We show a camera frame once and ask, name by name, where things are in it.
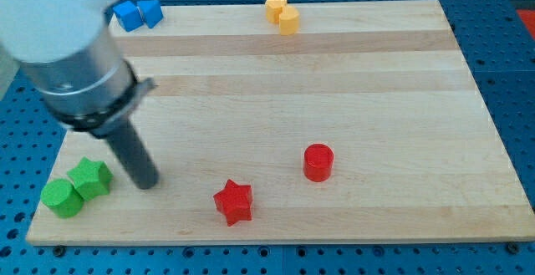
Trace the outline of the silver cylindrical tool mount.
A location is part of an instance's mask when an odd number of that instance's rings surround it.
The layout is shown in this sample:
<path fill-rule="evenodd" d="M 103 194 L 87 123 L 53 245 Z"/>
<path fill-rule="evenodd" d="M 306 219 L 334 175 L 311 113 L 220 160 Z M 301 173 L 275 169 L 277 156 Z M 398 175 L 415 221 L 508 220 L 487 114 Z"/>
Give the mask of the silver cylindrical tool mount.
<path fill-rule="evenodd" d="M 77 53 L 54 62 L 23 63 L 22 70 L 61 124 L 98 139 L 134 136 L 130 116 L 155 88 L 153 79 L 137 78 L 107 28 Z"/>

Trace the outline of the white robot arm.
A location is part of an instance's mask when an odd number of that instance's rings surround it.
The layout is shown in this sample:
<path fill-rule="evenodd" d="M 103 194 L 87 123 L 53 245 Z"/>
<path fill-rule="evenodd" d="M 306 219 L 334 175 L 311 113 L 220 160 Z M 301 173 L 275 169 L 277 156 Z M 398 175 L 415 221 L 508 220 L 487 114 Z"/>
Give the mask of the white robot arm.
<path fill-rule="evenodd" d="M 104 139 L 133 183 L 159 179 L 130 115 L 155 87 L 139 81 L 110 35 L 104 12 L 119 0 L 1 0 L 1 45 L 51 115 Z"/>

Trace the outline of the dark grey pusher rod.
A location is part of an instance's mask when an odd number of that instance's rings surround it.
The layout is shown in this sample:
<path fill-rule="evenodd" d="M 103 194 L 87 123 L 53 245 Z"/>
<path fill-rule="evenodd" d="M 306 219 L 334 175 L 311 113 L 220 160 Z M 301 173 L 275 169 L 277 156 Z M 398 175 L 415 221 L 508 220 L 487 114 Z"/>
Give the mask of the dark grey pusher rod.
<path fill-rule="evenodd" d="M 148 190 L 159 180 L 159 171 L 129 120 L 104 138 L 135 186 Z"/>

